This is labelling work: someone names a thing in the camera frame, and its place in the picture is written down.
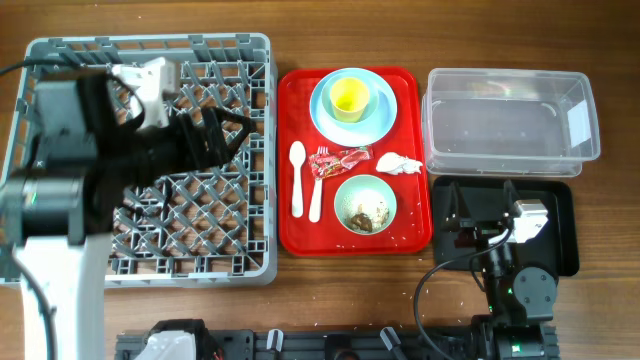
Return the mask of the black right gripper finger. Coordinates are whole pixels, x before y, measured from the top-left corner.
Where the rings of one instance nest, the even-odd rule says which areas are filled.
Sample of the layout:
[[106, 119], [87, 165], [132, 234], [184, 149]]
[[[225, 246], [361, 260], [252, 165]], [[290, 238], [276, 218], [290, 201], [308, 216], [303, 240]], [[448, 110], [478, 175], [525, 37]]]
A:
[[510, 216], [518, 216], [518, 210], [516, 202], [520, 200], [519, 192], [511, 180], [506, 180], [503, 183], [503, 202], [504, 211]]
[[458, 225], [463, 206], [461, 205], [461, 195], [459, 185], [456, 181], [449, 184], [449, 198], [445, 215], [445, 225]]

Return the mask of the red snack wrapper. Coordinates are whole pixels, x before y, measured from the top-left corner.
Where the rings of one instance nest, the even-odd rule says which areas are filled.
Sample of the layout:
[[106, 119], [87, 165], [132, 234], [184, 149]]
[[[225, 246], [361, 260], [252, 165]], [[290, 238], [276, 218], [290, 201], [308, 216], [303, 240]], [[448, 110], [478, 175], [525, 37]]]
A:
[[349, 148], [337, 152], [323, 152], [309, 156], [311, 172], [315, 179], [325, 179], [348, 172], [358, 163], [373, 158], [369, 146]]

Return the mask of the white tissue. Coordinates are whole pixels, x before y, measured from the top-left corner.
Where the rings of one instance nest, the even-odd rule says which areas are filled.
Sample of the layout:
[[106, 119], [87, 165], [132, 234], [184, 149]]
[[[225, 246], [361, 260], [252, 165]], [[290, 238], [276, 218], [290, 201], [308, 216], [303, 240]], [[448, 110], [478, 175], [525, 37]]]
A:
[[421, 172], [422, 163], [395, 152], [385, 153], [376, 164], [376, 171], [390, 175], [415, 174]]

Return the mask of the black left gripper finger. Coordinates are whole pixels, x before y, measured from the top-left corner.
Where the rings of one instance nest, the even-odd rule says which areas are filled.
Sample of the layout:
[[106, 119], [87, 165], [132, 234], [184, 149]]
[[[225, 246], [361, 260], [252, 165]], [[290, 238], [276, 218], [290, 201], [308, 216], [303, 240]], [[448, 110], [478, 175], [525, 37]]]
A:
[[[233, 160], [241, 144], [249, 134], [255, 131], [255, 126], [250, 118], [220, 108], [212, 110], [212, 121], [212, 157], [215, 163], [228, 163]], [[222, 127], [223, 122], [241, 125], [239, 133], [230, 143], [226, 142]]]
[[178, 170], [203, 170], [220, 165], [220, 122], [213, 110], [205, 110], [202, 124], [195, 125], [188, 114], [172, 117], [177, 132]]

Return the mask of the white plastic fork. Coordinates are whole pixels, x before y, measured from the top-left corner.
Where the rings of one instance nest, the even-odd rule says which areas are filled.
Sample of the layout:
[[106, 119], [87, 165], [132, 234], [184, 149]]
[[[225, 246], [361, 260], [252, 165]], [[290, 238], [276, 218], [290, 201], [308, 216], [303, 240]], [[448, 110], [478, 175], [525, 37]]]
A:
[[311, 167], [314, 175], [314, 188], [312, 192], [310, 207], [309, 207], [309, 221], [317, 223], [321, 216], [321, 204], [322, 204], [322, 177], [319, 175], [318, 166], [313, 163]]

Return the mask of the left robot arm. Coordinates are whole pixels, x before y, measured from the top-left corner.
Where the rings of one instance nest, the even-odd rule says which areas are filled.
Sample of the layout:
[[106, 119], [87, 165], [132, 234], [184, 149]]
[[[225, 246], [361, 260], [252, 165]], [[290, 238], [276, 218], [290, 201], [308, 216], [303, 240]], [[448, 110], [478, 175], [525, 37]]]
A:
[[138, 115], [120, 122], [110, 99], [115, 77], [71, 71], [43, 78], [36, 104], [44, 129], [31, 163], [1, 191], [7, 260], [20, 272], [25, 353], [45, 359], [96, 359], [104, 346], [104, 278], [113, 213], [128, 187], [233, 160], [254, 124], [217, 107], [162, 126]]

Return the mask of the white plastic spoon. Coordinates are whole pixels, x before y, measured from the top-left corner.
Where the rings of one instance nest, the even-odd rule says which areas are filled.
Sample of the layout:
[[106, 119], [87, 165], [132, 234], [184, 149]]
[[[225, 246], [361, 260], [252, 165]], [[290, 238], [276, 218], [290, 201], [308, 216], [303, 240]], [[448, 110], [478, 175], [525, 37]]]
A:
[[294, 141], [289, 151], [289, 161], [293, 166], [293, 192], [291, 198], [291, 213], [300, 218], [304, 213], [301, 168], [306, 160], [306, 150], [301, 141]]

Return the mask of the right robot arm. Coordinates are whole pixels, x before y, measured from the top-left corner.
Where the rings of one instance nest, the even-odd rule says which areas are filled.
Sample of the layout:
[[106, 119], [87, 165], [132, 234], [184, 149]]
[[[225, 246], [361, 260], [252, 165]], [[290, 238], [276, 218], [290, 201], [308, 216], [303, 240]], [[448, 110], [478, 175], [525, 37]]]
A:
[[511, 181], [503, 184], [499, 219], [473, 218], [459, 184], [449, 185], [448, 211], [442, 224], [458, 235], [458, 247], [472, 248], [449, 262], [479, 264], [474, 280], [486, 295], [489, 313], [472, 318], [465, 336], [470, 359], [545, 359], [543, 324], [553, 319], [557, 280], [545, 268], [522, 265], [513, 247], [535, 238], [548, 223], [548, 210], [537, 199], [523, 199]]

